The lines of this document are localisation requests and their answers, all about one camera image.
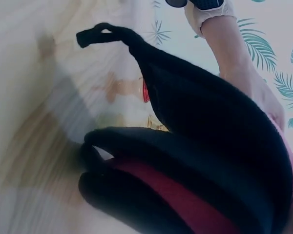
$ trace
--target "black fabric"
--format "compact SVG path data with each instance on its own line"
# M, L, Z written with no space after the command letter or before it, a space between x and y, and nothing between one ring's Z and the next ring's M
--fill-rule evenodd
M84 141L116 158L131 156L153 165L231 219L244 234L271 231L274 207L265 188L243 166L202 144L169 132L135 127L95 130Z
M224 0L189 0L200 10L210 10L220 7ZM188 0L166 0L167 4L172 7L184 7Z
M85 200L144 234L194 234L151 188L128 173L83 173L79 190Z
M186 6L188 0L166 0L167 4L172 7L184 7Z
M77 34L81 47L117 40L136 58L158 119L172 133L218 149L220 157L249 171L266 188L275 211L272 231L280 232L293 175L284 142L268 117L229 83L147 44L130 29L101 23Z

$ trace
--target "person's arm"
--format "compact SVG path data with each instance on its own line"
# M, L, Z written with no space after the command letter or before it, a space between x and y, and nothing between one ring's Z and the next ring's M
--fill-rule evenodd
M221 77L235 68L254 69L236 18L210 18L202 24L201 31L216 57Z

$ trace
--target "hand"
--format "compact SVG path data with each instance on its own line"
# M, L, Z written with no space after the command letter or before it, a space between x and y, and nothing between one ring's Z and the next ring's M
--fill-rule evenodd
M232 68L225 74L220 74L220 77L252 99L284 131L284 109L252 64Z

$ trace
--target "black wristband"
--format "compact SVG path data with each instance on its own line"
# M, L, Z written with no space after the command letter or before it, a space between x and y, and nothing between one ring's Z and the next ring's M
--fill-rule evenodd
M198 9L202 11L212 10L220 7L224 4L224 0L189 0ZM166 2L172 7L184 7L188 3L188 0L166 0Z

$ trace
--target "pink fabric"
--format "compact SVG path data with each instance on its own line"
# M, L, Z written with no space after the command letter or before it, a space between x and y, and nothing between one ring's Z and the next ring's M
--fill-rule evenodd
M284 142L284 144L285 144L285 146L287 148L288 154L289 154L290 162L291 162L291 165L292 165L292 172L293 172L293 153L292 153L292 150L290 148L290 145L289 145L288 141L286 140L286 138L284 136L284 133L279 128L279 126L275 123L275 121L273 121L273 119L270 116L268 116L268 118L273 123L273 125L276 127L277 131L279 132L279 134L281 135L281 137L283 139L283 142Z
M136 159L114 159L114 168L139 178L157 192L196 234L239 234L219 211L181 184Z

